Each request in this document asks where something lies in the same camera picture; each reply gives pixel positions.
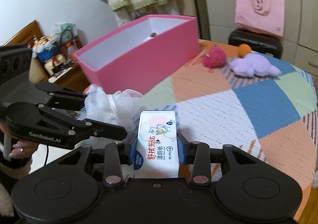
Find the left hand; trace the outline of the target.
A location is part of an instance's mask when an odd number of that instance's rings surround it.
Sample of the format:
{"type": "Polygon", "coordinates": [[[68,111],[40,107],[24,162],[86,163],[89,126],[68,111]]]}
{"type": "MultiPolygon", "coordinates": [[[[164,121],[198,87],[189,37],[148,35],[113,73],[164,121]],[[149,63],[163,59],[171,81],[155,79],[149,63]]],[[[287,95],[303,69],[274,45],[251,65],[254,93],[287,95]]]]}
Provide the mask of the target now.
{"type": "Polygon", "coordinates": [[[16,144],[13,145],[13,149],[8,157],[14,159],[30,158],[37,151],[38,147],[38,143],[19,140],[16,144]]]}

